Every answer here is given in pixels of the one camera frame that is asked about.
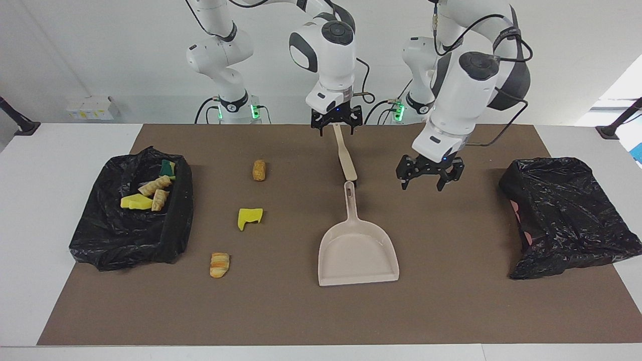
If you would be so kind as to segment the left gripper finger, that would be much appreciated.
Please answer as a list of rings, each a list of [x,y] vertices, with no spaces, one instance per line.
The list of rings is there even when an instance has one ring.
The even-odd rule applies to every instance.
[[[419,176],[416,158],[402,157],[395,169],[395,174],[401,183],[402,190],[407,190],[410,181]]]
[[[462,159],[454,159],[448,169],[444,167],[438,169],[439,181],[436,184],[436,189],[441,192],[447,183],[458,181],[463,174],[464,167]]]

